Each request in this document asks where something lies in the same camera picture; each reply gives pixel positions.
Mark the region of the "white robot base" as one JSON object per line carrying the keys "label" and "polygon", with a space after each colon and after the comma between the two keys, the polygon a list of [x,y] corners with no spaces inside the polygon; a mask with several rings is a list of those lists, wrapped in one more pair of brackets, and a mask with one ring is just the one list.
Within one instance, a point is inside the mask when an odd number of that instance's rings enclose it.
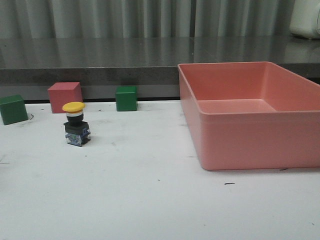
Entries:
{"label": "white robot base", "polygon": [[294,36],[320,38],[320,0],[295,0],[289,24]]}

